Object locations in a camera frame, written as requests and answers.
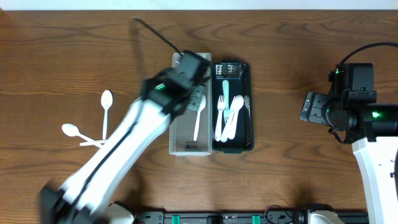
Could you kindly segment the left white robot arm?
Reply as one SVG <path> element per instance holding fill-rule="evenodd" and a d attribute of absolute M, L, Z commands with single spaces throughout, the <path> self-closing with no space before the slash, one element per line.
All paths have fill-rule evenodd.
<path fill-rule="evenodd" d="M 112 223 L 108 202 L 144 150 L 178 116 L 208 80 L 205 68 L 166 68 L 144 80 L 140 97 L 107 142 L 58 190 L 39 194 L 41 223 Z"/>

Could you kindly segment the white fork straight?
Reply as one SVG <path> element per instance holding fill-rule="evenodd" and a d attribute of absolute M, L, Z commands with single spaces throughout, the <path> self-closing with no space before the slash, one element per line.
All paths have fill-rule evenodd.
<path fill-rule="evenodd" d="M 214 140 L 216 142 L 221 140 L 222 115 L 224 109 L 225 109 L 225 99 L 223 95 L 220 95 L 217 104 L 218 116 L 216 120 L 215 135 L 214 135 Z"/>

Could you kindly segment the white fork angled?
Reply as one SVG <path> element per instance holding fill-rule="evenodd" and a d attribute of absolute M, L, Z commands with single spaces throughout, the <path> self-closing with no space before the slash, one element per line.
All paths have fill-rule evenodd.
<path fill-rule="evenodd" d="M 233 122 L 233 117 L 235 114 L 235 110 L 231 110 L 227 123 L 225 124 L 224 130 L 221 134 L 221 142 L 226 142 L 228 140 L 228 136 L 230 133 L 231 125 Z"/>

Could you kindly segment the clear plastic basket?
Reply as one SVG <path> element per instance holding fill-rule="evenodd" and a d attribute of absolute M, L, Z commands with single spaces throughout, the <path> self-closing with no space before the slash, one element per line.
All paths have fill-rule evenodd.
<path fill-rule="evenodd" d="M 206 106 L 201 112 L 197 141 L 193 140 L 197 111 L 186 109 L 184 114 L 175 118 L 170 125 L 169 154 L 175 156 L 207 156 L 212 153 L 212 105 L 211 81 L 206 86 Z"/>

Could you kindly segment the white wide spoon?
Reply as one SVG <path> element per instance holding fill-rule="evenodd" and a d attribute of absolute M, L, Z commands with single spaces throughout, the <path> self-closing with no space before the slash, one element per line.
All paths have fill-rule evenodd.
<path fill-rule="evenodd" d="M 235 138 L 239 110 L 243 107 L 243 104 L 244 104 L 244 98 L 243 98 L 242 95 L 237 95 L 237 96 L 235 96 L 233 98 L 233 102 L 231 104 L 231 109 L 235 110 L 235 114 L 234 114 L 234 117 L 233 117 L 233 122 L 232 122 L 230 133 L 229 133 L 229 136 L 228 136 L 229 139 L 234 139 Z"/>

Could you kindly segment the pale green fork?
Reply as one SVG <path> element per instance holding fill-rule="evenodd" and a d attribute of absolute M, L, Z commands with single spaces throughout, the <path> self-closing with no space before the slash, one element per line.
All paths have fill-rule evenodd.
<path fill-rule="evenodd" d="M 222 87 L 223 87 L 223 95 L 224 95 L 224 102 L 225 102 L 225 108 L 223 111 L 223 116 L 224 116 L 224 123 L 226 124 L 229 119 L 229 114 L 230 114 L 230 108 L 229 108 L 229 81 L 228 80 L 223 80 L 222 81 Z"/>

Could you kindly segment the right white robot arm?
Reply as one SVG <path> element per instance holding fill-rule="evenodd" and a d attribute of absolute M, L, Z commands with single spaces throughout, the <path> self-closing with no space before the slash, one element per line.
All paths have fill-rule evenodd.
<path fill-rule="evenodd" d="M 370 223 L 397 223 L 397 105 L 376 103 L 375 91 L 309 92 L 300 119 L 328 126 L 350 145 L 359 165 Z"/>

